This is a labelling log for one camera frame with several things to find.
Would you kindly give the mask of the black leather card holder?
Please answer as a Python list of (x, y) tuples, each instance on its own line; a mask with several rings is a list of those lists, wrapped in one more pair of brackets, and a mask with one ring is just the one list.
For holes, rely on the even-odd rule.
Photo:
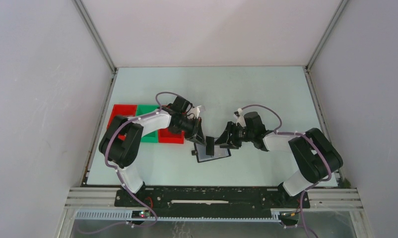
[(203, 146), (194, 143), (194, 149), (191, 151), (198, 163), (210, 162), (218, 159), (231, 157), (229, 149), (220, 148), (219, 146)]

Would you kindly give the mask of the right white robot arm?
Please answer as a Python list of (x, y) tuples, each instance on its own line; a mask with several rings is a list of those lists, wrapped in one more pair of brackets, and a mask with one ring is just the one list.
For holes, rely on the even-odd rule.
[(343, 159), (318, 128), (304, 133), (268, 130), (257, 112), (235, 114), (236, 122), (228, 122), (216, 139), (215, 145), (226, 149), (239, 149), (244, 142), (268, 151), (291, 153), (298, 166), (291, 177), (278, 186), (277, 200), (283, 207), (297, 201), (297, 195), (307, 188), (330, 179), (332, 173), (343, 166)]

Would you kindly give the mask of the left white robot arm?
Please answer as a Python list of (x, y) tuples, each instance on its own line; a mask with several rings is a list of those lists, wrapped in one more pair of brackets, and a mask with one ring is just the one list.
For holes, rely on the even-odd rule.
[(168, 129), (171, 133), (184, 133), (187, 141), (206, 146), (200, 117), (204, 110), (204, 106), (195, 107), (177, 96), (174, 102), (159, 105), (152, 112), (140, 116), (113, 117), (100, 141), (99, 151), (105, 157), (106, 166), (115, 170), (122, 186), (128, 190), (126, 200), (132, 206), (145, 202), (145, 192), (141, 190), (144, 181), (134, 164), (141, 139), (152, 132)]

